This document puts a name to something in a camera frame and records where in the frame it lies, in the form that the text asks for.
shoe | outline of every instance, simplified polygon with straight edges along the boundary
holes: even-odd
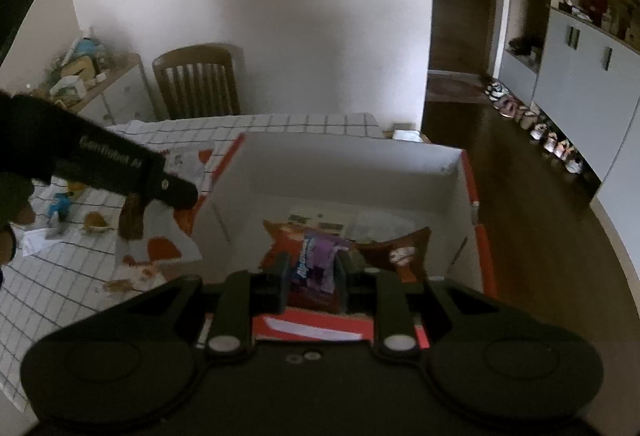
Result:
[[[492,90],[491,94],[489,95],[489,99],[491,101],[496,101],[496,100],[499,100],[500,98],[502,98],[502,96],[504,96],[505,94],[508,95],[509,91],[505,86],[500,84],[500,86],[498,86],[494,90]]]
[[[556,156],[556,158],[562,159],[562,156],[564,156],[564,152],[570,146],[571,146],[571,143],[569,142],[568,139],[564,139],[562,141],[559,141],[558,145],[556,145],[556,148],[554,149],[554,155]]]
[[[530,135],[535,141],[540,141],[540,138],[542,138],[542,136],[544,136],[545,133],[546,133],[546,124],[538,123],[538,125],[533,127],[533,130],[530,132]]]
[[[484,93],[488,96],[492,92],[494,92],[494,90],[496,90],[499,87],[500,87],[500,82],[492,82],[492,83],[490,83],[489,85],[486,86],[486,89],[484,90]]]
[[[504,95],[500,96],[500,99],[498,99],[498,100],[496,100],[494,102],[494,109],[501,109],[502,107],[507,105],[507,102],[510,99],[511,99],[511,96],[509,96],[508,94],[504,94]]]
[[[571,158],[575,153],[575,147],[573,145],[571,145],[570,147],[564,149],[564,152],[562,153],[562,156],[560,157],[560,159],[562,161],[567,161],[567,159]]]
[[[513,119],[513,117],[516,114],[517,108],[518,108],[518,103],[513,98],[511,98],[500,109],[500,116],[504,116],[505,118]]]
[[[557,145],[558,145],[558,135],[555,132],[550,132],[549,134],[546,135],[546,141],[542,148],[545,149],[545,151],[551,153],[554,150],[556,150]]]
[[[516,120],[516,123],[520,123],[520,120],[524,116],[525,112],[527,112],[527,106],[518,105],[518,108],[516,109],[516,114],[514,114],[513,116],[513,119]]]
[[[522,118],[520,118],[520,127],[528,131],[533,127],[537,119],[538,115],[536,113],[533,111],[525,111]]]
[[[580,156],[574,156],[564,164],[569,174],[580,174],[584,168],[584,160]]]

snack bag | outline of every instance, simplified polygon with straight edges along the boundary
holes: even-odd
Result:
[[[422,282],[427,278],[424,256],[430,236],[431,230],[426,227],[391,241],[354,246],[368,264],[398,273],[402,282]]]
[[[273,239],[273,245],[261,267],[273,266],[277,255],[283,251],[291,259],[289,306],[338,312],[334,261],[338,251],[349,249],[351,242],[303,226],[269,221],[263,224]]]

doormat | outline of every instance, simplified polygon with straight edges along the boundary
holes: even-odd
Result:
[[[427,79],[427,101],[486,104],[490,100],[484,94],[479,77],[474,81],[459,80],[446,74],[430,74]]]

blue object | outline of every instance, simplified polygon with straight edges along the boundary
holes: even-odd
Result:
[[[69,214],[69,209],[71,208],[71,194],[56,194],[53,203],[49,205],[49,212],[47,212],[47,217],[50,219],[51,216],[57,212],[60,221],[64,221]]]
[[[93,58],[98,46],[93,43],[90,38],[83,38],[78,42],[76,49],[74,50],[73,58],[80,58],[81,56],[90,56]]]

purple snack bag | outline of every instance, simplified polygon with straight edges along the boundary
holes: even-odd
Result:
[[[300,258],[294,269],[292,286],[299,291],[308,289],[331,295],[335,289],[334,261],[339,250],[346,250],[351,243],[346,239],[316,231],[306,231]]]

